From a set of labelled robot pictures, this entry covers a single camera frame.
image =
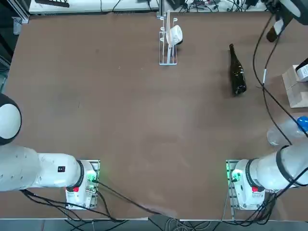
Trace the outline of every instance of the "clear plastic bottle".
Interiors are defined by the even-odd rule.
[[[307,116],[301,116],[297,119],[297,121],[305,131],[308,131]],[[299,142],[302,138],[305,137],[305,134],[302,129],[300,129],[292,119],[288,119],[284,123],[279,124],[278,126],[292,143]],[[268,130],[267,138],[269,143],[273,146],[289,145],[288,141],[283,137],[283,135],[278,131],[275,126]]]

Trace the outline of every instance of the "gray floor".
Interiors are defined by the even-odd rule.
[[[166,217],[153,216],[151,219],[165,230]],[[212,231],[216,222],[206,229]],[[112,222],[95,222],[95,231],[104,231],[115,224]],[[72,229],[63,220],[0,220],[1,231],[69,231]],[[93,231],[92,224],[87,224],[82,227],[84,231]],[[269,222],[266,225],[252,225],[249,227],[239,227],[228,225],[225,223],[220,224],[216,231],[306,231],[308,230],[308,224],[305,222]],[[149,221],[131,220],[126,224],[119,226],[114,231],[160,231],[155,225]]]

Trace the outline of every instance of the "cardboard box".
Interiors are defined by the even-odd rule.
[[[300,82],[296,67],[297,65],[291,66],[282,75],[289,103],[292,108],[308,107],[308,82]]]

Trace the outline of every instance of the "brown table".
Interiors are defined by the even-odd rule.
[[[273,152],[272,126],[252,72],[253,50],[268,13],[180,14],[178,65],[158,65],[161,21],[152,14],[32,18],[19,37],[6,94],[21,107],[14,143],[38,152],[100,159],[115,190],[168,216],[221,219],[226,159]],[[307,57],[308,29],[291,23],[270,62],[267,85],[292,113],[281,74]],[[230,92],[229,44],[243,64],[247,92]],[[272,44],[262,40],[262,75]],[[271,101],[278,122],[286,115]],[[65,200],[63,189],[33,190]],[[117,218],[149,214],[102,191]],[[20,192],[2,192],[1,218],[63,218]],[[308,220],[307,189],[287,192],[272,219]],[[99,210],[104,211],[102,203]],[[84,218],[99,218],[82,212]],[[237,212],[236,218],[246,218]],[[231,218],[227,207],[225,219]]]

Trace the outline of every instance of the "wine bottle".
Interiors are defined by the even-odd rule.
[[[247,86],[244,77],[244,70],[240,61],[237,59],[234,45],[230,44],[230,54],[231,54],[231,66],[230,66],[230,79],[232,92],[234,95],[242,94],[246,91]]]

